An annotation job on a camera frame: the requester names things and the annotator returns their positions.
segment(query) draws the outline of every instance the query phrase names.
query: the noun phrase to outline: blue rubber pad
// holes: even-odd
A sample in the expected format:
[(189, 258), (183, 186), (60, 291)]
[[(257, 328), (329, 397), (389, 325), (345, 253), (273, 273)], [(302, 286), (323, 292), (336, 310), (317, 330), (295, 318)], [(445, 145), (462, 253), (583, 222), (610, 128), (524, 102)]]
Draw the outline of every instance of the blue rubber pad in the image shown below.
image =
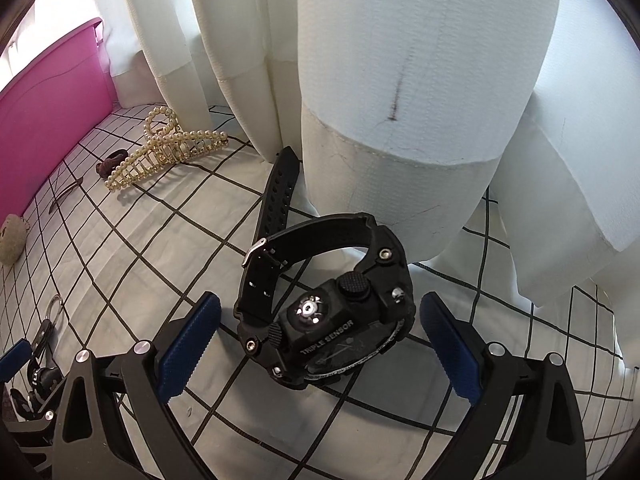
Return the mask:
[(482, 396), (480, 364), (456, 329), (453, 316), (443, 308), (444, 304), (438, 304), (430, 294), (425, 295), (420, 302), (420, 323), (451, 386), (459, 397), (474, 406)]
[(209, 294), (164, 355), (158, 367), (158, 399), (166, 404), (184, 391), (198, 361), (220, 326), (222, 309)]
[(0, 383), (8, 383), (29, 362), (33, 352), (26, 339), (20, 339), (0, 357)]

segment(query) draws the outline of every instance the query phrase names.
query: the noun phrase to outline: pink plastic bin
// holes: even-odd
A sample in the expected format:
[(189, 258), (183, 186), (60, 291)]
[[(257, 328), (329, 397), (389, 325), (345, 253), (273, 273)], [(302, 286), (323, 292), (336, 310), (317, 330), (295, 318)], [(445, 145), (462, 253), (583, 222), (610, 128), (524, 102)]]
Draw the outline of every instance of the pink plastic bin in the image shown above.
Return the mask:
[(94, 18), (31, 61), (0, 92), (0, 224), (113, 108)]

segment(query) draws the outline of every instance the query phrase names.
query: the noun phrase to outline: metal ring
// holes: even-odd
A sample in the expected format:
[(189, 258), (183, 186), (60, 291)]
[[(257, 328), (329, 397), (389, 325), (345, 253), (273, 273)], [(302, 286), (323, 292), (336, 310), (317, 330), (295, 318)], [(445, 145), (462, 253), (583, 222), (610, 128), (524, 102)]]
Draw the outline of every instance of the metal ring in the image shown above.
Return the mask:
[[(53, 307), (53, 304), (56, 302), (58, 302), (58, 313), (56, 314), (56, 319), (51, 321), (51, 308)], [(60, 298), (59, 294), (54, 294), (53, 298), (51, 298), (51, 300), (49, 301), (49, 304), (47, 305), (47, 311), (44, 317), (45, 319), (49, 319), (51, 321), (51, 324), (55, 326), (56, 322), (58, 321), (58, 318), (60, 317), (61, 312), (62, 312), (62, 298)]]

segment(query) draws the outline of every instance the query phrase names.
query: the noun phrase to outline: gold hair clip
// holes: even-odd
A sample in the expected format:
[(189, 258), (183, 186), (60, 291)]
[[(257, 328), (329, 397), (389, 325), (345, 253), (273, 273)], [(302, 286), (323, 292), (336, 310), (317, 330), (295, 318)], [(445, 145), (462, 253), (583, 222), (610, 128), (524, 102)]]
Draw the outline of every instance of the gold hair clip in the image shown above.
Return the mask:
[[(167, 117), (167, 124), (152, 130), (151, 122), (160, 114)], [(216, 152), (229, 142), (225, 132), (182, 131), (175, 112), (166, 106), (156, 107), (149, 112), (145, 119), (144, 131), (146, 144), (140, 146), (113, 170), (105, 181), (109, 190), (130, 186), (157, 173), (167, 164), (185, 162), (205, 153)]]

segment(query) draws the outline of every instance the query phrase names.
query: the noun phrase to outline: black wristwatch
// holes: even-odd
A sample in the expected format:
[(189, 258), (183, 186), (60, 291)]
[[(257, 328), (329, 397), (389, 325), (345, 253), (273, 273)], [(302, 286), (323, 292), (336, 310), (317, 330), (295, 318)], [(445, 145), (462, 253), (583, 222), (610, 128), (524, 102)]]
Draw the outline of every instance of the black wristwatch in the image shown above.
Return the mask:
[[(404, 249), (366, 213), (335, 214), (286, 228), (300, 164), (285, 148), (267, 182), (234, 315), (242, 347), (280, 384), (303, 389), (337, 381), (401, 340), (414, 323)], [(367, 248), (353, 270), (273, 311), (281, 273), (335, 249)]]

